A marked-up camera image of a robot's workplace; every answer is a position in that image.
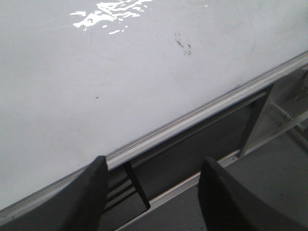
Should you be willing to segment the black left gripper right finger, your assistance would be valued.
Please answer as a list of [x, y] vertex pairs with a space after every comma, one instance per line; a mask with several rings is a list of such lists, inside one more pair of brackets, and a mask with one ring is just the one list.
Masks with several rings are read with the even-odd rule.
[[255, 196], [215, 159], [204, 158], [198, 200], [209, 231], [306, 231]]

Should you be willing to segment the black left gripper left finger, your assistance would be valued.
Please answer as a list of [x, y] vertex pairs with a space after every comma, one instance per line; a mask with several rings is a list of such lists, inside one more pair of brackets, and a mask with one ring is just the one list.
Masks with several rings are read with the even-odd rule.
[[95, 231], [108, 192], [105, 156], [98, 156], [69, 185], [37, 208], [1, 226], [2, 231]]

